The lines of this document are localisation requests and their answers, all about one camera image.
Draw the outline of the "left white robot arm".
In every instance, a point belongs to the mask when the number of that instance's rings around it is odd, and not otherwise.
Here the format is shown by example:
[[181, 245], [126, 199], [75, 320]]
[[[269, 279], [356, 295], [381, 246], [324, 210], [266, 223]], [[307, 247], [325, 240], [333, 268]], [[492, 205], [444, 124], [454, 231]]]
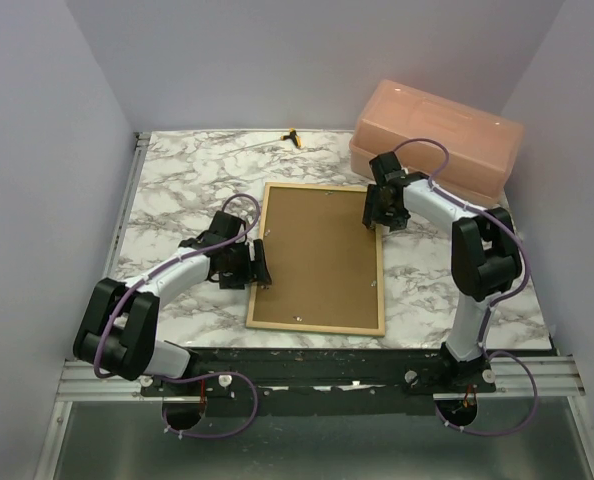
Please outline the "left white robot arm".
[[249, 231], [243, 219], [219, 211], [207, 230], [181, 241], [167, 260], [129, 279], [100, 280], [74, 339], [75, 358], [102, 378], [161, 377], [174, 393], [191, 393], [199, 380], [193, 354], [156, 338], [159, 313], [203, 282], [225, 290], [270, 286], [264, 243], [247, 242]]

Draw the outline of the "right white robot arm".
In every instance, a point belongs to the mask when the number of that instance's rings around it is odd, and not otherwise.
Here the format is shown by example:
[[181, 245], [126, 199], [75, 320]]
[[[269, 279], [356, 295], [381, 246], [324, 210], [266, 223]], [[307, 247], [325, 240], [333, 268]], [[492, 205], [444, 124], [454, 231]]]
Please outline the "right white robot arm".
[[458, 306], [447, 340], [438, 354], [436, 374], [446, 390], [457, 392], [484, 363], [484, 343], [493, 301], [522, 273], [522, 260], [507, 210], [485, 210], [437, 186], [423, 173], [406, 173], [393, 152], [369, 162], [362, 223], [404, 230], [412, 214], [444, 231], [451, 242], [451, 275], [459, 290]]

